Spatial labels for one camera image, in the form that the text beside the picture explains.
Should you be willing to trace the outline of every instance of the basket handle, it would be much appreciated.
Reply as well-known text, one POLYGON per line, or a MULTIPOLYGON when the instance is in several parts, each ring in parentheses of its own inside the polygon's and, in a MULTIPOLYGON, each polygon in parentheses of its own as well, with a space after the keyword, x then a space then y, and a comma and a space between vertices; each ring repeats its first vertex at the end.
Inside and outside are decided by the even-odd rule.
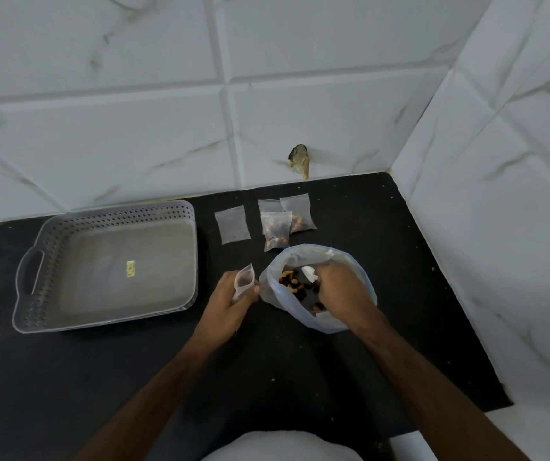
POLYGON ((16 286, 17 286, 17 295, 19 299, 21 296, 34 294, 34 289, 36 288, 36 283, 37 283, 38 277, 40 276, 40 270, 42 269, 43 262, 44 262, 44 253, 40 249, 38 249, 38 247, 32 246, 27 250, 27 252, 25 252, 25 255, 19 262, 18 268, 17 268, 16 286), (28 293, 27 291, 25 291, 25 278, 26 278, 28 267, 33 265, 33 259, 38 253, 40 254, 40 261, 38 262, 36 276, 34 277, 33 283, 29 288, 29 293, 28 293))

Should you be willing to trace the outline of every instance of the forearm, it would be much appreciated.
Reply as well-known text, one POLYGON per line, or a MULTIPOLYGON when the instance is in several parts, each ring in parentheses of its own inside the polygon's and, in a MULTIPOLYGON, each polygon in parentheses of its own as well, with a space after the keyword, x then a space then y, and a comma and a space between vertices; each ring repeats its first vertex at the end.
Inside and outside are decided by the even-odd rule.
POLYGON ((146 457, 210 353, 190 339, 73 459, 133 461, 146 457))
POLYGON ((440 461, 528 458, 471 400, 376 314, 353 330, 440 461))

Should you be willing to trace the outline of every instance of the white shirt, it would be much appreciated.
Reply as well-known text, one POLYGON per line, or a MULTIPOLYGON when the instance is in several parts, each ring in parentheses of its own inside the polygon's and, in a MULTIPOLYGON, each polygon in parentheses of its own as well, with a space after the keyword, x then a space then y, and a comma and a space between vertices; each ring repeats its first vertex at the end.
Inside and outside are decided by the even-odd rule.
POLYGON ((356 451, 308 432, 250 432, 203 461, 362 461, 356 451))

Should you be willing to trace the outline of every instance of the left hand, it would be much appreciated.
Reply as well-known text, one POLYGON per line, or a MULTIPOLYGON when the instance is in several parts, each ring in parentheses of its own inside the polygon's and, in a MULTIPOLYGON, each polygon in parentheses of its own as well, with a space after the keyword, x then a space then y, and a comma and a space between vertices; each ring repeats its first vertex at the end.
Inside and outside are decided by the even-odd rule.
POLYGON ((247 309, 258 300, 260 286, 249 288, 232 304, 234 295, 234 278, 239 271, 227 271, 219 279, 209 303, 202 313, 202 318, 190 341, 206 352, 212 352, 223 345, 239 329, 247 309))

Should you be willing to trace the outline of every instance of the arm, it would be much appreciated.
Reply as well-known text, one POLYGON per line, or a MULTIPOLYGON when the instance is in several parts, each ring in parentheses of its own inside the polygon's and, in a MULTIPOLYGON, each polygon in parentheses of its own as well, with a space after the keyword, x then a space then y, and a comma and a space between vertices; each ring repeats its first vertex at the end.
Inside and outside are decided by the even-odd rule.
POLYGON ((348 267, 316 269, 320 301, 369 349, 440 461, 529 461, 461 390, 412 348, 348 267))
POLYGON ((231 305, 236 274, 224 273, 186 345, 91 437, 73 460, 129 461, 147 456, 202 365, 238 330, 247 309, 258 298, 259 287, 255 286, 231 305))

